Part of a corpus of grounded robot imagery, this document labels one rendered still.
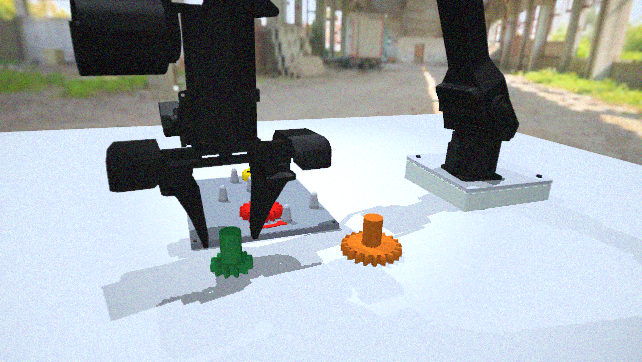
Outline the red gear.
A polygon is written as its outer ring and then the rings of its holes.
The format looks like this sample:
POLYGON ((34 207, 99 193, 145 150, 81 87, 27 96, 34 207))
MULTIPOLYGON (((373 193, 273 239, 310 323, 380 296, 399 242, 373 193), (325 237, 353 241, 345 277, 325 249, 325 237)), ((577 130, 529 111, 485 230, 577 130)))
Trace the red gear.
MULTIPOLYGON (((265 223, 267 223, 268 220, 275 221, 275 218, 281 218, 282 211, 283 211, 282 205, 279 205, 278 202, 275 202, 271 208, 271 211, 265 223)), ((240 217, 243 218, 243 220, 249 219, 249 222, 250 222, 250 201, 249 201, 249 204, 244 203, 243 206, 240 206, 239 214, 240 214, 240 217)))

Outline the orange gear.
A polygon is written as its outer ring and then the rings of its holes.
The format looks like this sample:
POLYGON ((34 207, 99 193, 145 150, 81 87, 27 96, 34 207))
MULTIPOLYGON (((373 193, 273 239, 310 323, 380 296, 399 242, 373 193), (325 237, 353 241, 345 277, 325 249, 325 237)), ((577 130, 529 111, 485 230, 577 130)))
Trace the orange gear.
POLYGON ((394 264, 402 256, 402 245, 393 236, 382 233, 383 216, 375 213, 365 214, 363 217, 363 232, 352 232, 341 241, 342 255, 347 259, 355 259, 355 263, 363 262, 366 266, 377 263, 386 266, 386 262, 394 264))

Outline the green gear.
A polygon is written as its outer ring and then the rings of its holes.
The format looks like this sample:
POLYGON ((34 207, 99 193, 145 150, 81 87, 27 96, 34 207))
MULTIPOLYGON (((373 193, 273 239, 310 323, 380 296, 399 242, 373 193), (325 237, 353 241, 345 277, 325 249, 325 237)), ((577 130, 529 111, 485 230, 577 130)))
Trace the green gear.
POLYGON ((248 274, 248 269, 253 269, 253 257, 242 252, 241 229, 235 226, 224 227, 219 231, 220 253, 211 258, 210 272, 215 276, 230 275, 238 278, 239 274, 248 274))

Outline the yellow gear with black stripe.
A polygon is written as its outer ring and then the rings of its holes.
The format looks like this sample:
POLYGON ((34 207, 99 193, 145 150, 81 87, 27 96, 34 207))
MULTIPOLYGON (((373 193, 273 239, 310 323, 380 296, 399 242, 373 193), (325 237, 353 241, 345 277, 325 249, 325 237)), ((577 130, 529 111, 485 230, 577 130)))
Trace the yellow gear with black stripe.
POLYGON ((249 177, 251 177, 250 169, 244 169, 244 171, 242 171, 242 179, 244 179, 244 181, 248 181, 249 177))

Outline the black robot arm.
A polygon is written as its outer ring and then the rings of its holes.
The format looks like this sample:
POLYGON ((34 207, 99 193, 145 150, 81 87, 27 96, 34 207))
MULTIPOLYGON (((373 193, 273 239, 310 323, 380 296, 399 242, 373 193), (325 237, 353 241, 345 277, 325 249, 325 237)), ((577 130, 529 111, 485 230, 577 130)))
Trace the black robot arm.
MULTIPOLYGON (((452 132, 441 168, 461 181, 502 180, 502 141, 519 122, 505 76, 489 56, 483 0, 437 0, 448 70, 436 86, 452 132)), ((276 17, 271 0, 69 0, 69 30, 80 76, 164 75, 181 55, 185 73, 256 74, 254 18, 276 17)), ((165 137, 191 145, 187 91, 159 102, 165 137), (181 94, 185 96, 182 97, 181 94)))

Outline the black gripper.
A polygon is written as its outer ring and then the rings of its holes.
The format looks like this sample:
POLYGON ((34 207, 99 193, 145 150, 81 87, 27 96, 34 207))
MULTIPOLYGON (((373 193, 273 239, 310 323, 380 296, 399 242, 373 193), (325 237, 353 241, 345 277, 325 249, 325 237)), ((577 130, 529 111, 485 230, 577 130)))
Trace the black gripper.
POLYGON ((249 163, 250 233, 257 239, 288 181, 296 179, 291 159, 303 171, 329 168, 326 137, 307 128, 275 130, 272 140, 257 136, 256 74, 185 74, 191 147, 160 149, 155 139, 113 141, 105 165, 110 192, 154 189, 175 196, 208 248, 208 231, 193 169, 249 163), (236 154, 247 152, 247 154, 236 154), (216 157, 202 156, 219 155, 216 157))

